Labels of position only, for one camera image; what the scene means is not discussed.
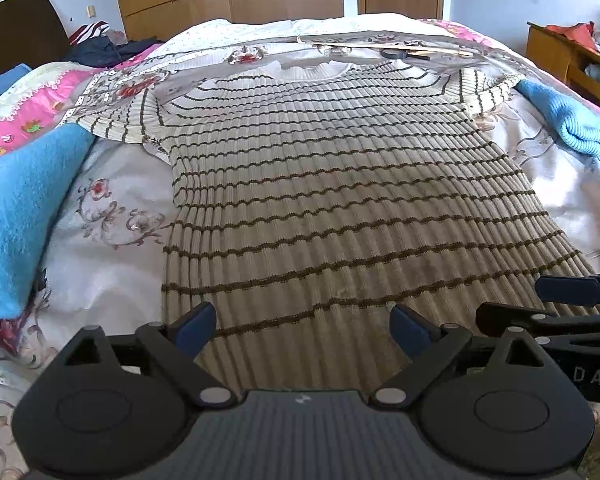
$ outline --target pink cloth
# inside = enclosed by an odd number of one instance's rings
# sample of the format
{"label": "pink cloth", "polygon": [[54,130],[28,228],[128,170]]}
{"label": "pink cloth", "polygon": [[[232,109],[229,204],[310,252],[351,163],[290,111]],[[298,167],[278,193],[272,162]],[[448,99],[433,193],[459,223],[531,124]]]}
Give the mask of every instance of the pink cloth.
{"label": "pink cloth", "polygon": [[577,44],[580,44],[587,50],[590,50],[594,53],[598,53],[598,46],[596,42],[593,41],[593,27],[594,23],[576,23],[571,27],[561,27],[560,25],[547,25],[545,27],[546,30],[550,30],[551,32],[556,32],[568,38],[571,41],[575,41]]}
{"label": "pink cloth", "polygon": [[490,46],[491,48],[498,47],[498,45],[494,43],[491,40],[491,38],[483,36],[482,34],[480,34],[480,32],[476,32],[472,28],[465,27],[461,23],[448,22],[446,20],[432,20],[430,18],[426,18],[419,21],[442,27],[448,32],[451,32],[456,38],[460,38],[461,40],[475,41],[476,43]]}
{"label": "pink cloth", "polygon": [[[144,61],[160,44],[150,46],[137,56],[114,67],[122,70]],[[67,99],[82,81],[104,69],[94,68],[92,71],[70,70],[61,75],[53,85],[36,90],[18,104],[14,116],[0,121],[0,156],[12,152],[23,144],[40,136],[50,126],[56,114],[62,109]]]}
{"label": "pink cloth", "polygon": [[161,46],[162,46],[161,43],[153,44],[147,50],[143,50],[140,54],[133,56],[131,59],[127,59],[126,61],[123,61],[122,63],[116,65],[114,68],[116,70],[122,70],[123,68],[137,65],[138,63],[144,61],[149,56],[149,54],[151,54],[154,50],[156,50],[158,47],[161,47]]}

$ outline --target ribbed knit fabric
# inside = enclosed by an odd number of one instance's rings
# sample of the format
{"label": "ribbed knit fabric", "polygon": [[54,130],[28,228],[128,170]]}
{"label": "ribbed knit fabric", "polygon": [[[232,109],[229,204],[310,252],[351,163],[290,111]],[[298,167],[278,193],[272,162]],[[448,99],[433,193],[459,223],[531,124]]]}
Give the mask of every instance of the ribbed knit fabric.
{"label": "ribbed knit fabric", "polygon": [[236,389],[369,391],[405,362],[388,334],[395,302],[472,327],[483,301],[541,308],[541,272],[590,273],[470,119],[518,81],[272,64],[74,120],[168,150],[179,214],[165,314],[215,304],[203,366]]}
{"label": "ribbed knit fabric", "polygon": [[600,116],[573,97],[529,79],[516,86],[572,150],[600,161]]}

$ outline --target clothes pile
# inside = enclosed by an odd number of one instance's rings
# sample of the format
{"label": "clothes pile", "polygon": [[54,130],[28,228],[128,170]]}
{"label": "clothes pile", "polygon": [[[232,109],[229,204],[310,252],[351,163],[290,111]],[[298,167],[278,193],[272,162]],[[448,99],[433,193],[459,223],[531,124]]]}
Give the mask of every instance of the clothes pile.
{"label": "clothes pile", "polygon": [[551,32],[556,32],[566,38],[569,38],[571,41],[575,41],[579,43],[587,50],[595,52],[596,54],[599,52],[598,46],[593,41],[593,31],[594,31],[594,23],[576,23],[571,27],[560,27],[559,25],[547,25],[546,30],[550,30]]}
{"label": "clothes pile", "polygon": [[123,32],[112,30],[107,22],[83,25],[69,38],[71,49],[62,61],[74,61],[94,68],[112,68],[163,43],[156,38],[127,41]]}

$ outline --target red cloth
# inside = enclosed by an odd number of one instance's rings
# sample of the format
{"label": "red cloth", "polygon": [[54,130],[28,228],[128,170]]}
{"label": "red cloth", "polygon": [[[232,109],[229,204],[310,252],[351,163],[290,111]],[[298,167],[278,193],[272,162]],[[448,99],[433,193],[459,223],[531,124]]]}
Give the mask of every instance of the red cloth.
{"label": "red cloth", "polygon": [[71,35],[71,37],[69,38],[69,44],[73,46],[78,43],[82,43],[84,40],[88,40],[89,38],[96,38],[98,36],[102,36],[108,30],[109,23],[107,22],[98,22],[91,23],[91,25],[83,25]]}
{"label": "red cloth", "polygon": [[593,41],[593,22],[589,23],[577,23],[573,27],[560,27],[558,25],[547,25],[546,30],[557,32],[571,41],[579,43],[587,50],[599,53],[596,43]]}

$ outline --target wooden stick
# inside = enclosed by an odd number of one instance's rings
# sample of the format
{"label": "wooden stick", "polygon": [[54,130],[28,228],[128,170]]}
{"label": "wooden stick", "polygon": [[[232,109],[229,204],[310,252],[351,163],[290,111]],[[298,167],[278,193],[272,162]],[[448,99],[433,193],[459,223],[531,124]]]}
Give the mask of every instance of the wooden stick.
{"label": "wooden stick", "polygon": [[298,43],[309,43],[312,45],[324,46],[348,46],[349,48],[376,48],[384,50],[386,48],[394,48],[396,50],[414,50],[418,52],[441,52],[442,54],[456,54],[462,57],[473,57],[473,52],[465,50],[456,50],[454,48],[443,48],[438,46],[414,46],[414,45],[396,45],[391,43],[328,43],[325,41],[305,41],[298,36]]}

